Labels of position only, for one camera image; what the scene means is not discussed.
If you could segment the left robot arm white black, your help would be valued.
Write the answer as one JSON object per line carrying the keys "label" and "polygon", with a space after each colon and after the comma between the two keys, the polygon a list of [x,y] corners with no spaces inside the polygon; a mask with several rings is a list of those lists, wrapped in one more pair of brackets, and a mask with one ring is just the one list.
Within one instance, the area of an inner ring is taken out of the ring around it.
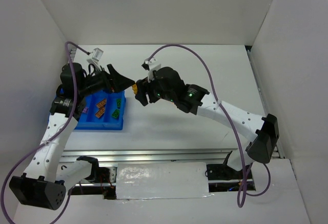
{"label": "left robot arm white black", "polygon": [[22,205],[57,210],[65,194],[79,181],[95,181],[99,162],[80,156],[59,172],[58,165],[68,138],[77,126],[86,106],[86,97],[99,91],[119,93],[134,81],[119,74],[111,64],[107,70],[87,75],[81,64],[66,64],[60,74],[61,84],[52,102],[48,126],[33,158],[21,176],[12,176],[9,187]]}

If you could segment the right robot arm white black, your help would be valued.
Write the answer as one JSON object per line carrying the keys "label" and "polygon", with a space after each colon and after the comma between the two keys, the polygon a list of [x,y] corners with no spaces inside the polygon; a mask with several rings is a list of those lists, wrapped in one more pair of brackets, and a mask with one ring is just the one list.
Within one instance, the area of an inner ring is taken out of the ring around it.
{"label": "right robot arm white black", "polygon": [[160,99],[170,101],[184,113],[209,118],[245,137],[247,143],[241,146],[241,152],[232,152],[225,160],[225,164],[235,171],[253,162],[268,164],[272,158],[279,138],[276,116],[253,114],[216,100],[207,89],[184,83],[178,72],[170,67],[155,71],[152,78],[138,80],[135,98],[143,106]]}

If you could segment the yellow lego brick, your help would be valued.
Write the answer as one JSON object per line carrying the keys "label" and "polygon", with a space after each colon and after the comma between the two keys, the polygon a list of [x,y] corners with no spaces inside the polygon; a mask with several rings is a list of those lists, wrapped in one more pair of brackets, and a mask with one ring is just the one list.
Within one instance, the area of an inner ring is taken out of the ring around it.
{"label": "yellow lego brick", "polygon": [[136,94],[137,94],[137,92],[138,92],[138,88],[137,88],[137,85],[136,85],[136,84],[134,84],[134,85],[132,86],[132,89],[133,89],[133,93],[134,93],[134,95],[136,95]]}

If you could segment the white foam block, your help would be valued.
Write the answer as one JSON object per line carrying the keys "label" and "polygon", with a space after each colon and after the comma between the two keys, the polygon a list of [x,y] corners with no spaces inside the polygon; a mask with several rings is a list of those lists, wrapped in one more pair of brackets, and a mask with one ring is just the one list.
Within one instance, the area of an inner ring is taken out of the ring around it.
{"label": "white foam block", "polygon": [[210,196],[204,162],[119,164],[118,199],[184,199]]}

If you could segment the blue compartment bin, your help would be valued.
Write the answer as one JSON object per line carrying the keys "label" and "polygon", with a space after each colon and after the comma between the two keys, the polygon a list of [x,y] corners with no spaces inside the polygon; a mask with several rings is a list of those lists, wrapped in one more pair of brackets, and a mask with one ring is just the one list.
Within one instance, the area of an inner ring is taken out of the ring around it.
{"label": "blue compartment bin", "polygon": [[76,130],[122,130],[126,97],[124,91],[98,91],[85,96]]}

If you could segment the orange lego plate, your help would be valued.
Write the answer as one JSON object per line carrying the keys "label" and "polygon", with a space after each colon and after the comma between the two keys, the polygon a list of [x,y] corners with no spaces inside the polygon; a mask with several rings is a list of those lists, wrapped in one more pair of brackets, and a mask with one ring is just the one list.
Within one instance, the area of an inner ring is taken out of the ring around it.
{"label": "orange lego plate", "polygon": [[106,110],[105,107],[98,109],[98,111],[95,113],[95,117],[100,119],[104,115],[105,110]]}
{"label": "orange lego plate", "polygon": [[96,107],[97,107],[98,109],[100,109],[100,108],[104,107],[104,106],[106,105],[106,103],[107,103],[107,100],[104,98],[103,100],[99,101],[99,102],[96,104]]}

